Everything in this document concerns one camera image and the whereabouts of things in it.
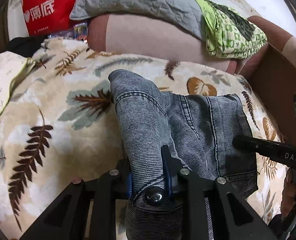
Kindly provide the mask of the person right hand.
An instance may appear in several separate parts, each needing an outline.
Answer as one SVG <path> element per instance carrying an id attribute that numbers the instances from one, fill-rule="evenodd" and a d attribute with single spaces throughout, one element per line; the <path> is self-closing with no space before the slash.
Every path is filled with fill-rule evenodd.
<path id="1" fill-rule="evenodd" d="M 286 177 L 284 179 L 284 187 L 282 192 L 282 202 L 280 204 L 280 211 L 282 218 L 285 218 L 295 204 L 296 185 L 292 179 L 292 169 L 288 168 Z"/>

